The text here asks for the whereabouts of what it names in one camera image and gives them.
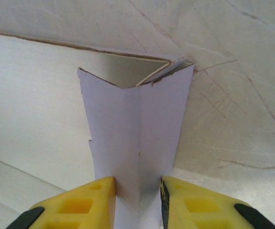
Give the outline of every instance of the yellow plastic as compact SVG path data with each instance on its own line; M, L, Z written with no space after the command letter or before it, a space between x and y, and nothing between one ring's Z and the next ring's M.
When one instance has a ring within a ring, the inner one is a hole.
M45 211L30 229L113 229L115 199L113 177L93 181L32 206Z
M174 177L162 180L169 193L168 229L254 229L233 207L247 203Z

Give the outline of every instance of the black rubber pad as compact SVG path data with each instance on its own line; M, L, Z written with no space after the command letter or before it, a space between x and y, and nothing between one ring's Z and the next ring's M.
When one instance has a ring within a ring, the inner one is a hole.
M167 190L165 182L162 179L161 179L161 203L162 203L163 228L168 229L169 192Z
M263 216L258 210L244 204L235 204L234 208L255 229L275 229L275 225Z
M6 229L28 229L44 212L43 207L36 207L20 214Z

